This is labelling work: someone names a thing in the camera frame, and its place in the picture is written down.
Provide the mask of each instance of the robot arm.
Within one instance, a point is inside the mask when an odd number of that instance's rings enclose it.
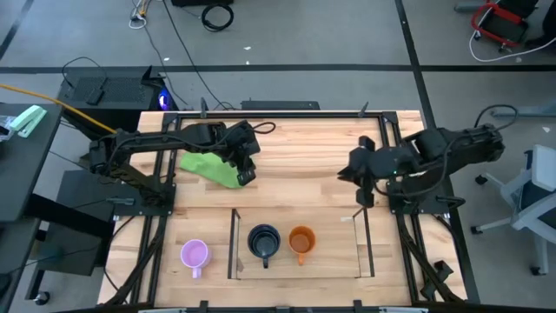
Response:
[[[252,155],[261,151],[255,130],[247,121],[227,128],[224,123],[191,124],[182,130],[113,135],[91,142],[90,170],[102,176],[120,179],[138,189],[145,203],[163,206],[170,197],[169,188],[160,177],[145,176],[129,165],[134,153],[184,149],[194,153],[215,153],[223,162],[238,169],[238,182],[245,185],[255,179]]]
[[[370,138],[360,137],[360,147],[349,153],[349,164],[338,178],[358,185],[357,202],[370,208],[374,205],[373,190],[415,199],[468,164],[498,160],[504,148],[500,133],[491,124],[459,131],[423,130],[403,138],[397,147],[378,150]],[[388,192],[376,189],[379,179],[398,176],[403,179],[390,183]]]

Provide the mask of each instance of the blue light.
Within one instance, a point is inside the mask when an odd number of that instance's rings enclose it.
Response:
[[[172,97],[170,96],[168,90],[163,88],[158,94],[158,106],[161,110],[170,110],[172,103]]]

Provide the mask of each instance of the black mug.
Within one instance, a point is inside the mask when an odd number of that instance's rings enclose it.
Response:
[[[268,259],[280,248],[280,234],[270,225],[257,225],[249,232],[247,246],[251,253],[262,259],[262,266],[267,269]]]

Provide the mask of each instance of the chair wheel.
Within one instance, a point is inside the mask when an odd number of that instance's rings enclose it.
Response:
[[[482,175],[479,175],[479,176],[475,177],[475,182],[476,182],[479,186],[482,186],[482,185],[484,185],[486,182],[488,182],[488,179],[484,178]]]
[[[538,266],[532,266],[530,268],[530,270],[531,270],[531,274],[533,274],[534,276],[544,276],[544,275],[546,275],[546,273],[541,273],[540,272],[540,267],[538,267]]]
[[[482,234],[483,231],[482,230],[477,230],[477,226],[472,226],[471,227],[471,233],[474,234],[474,235],[479,235],[479,234]]]
[[[39,291],[36,295],[35,302],[36,305],[45,305],[50,300],[50,293],[46,291]]]

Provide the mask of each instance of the green cloth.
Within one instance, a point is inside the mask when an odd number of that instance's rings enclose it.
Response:
[[[201,175],[228,188],[241,188],[237,182],[237,169],[224,163],[214,153],[185,152],[180,162],[180,169]]]

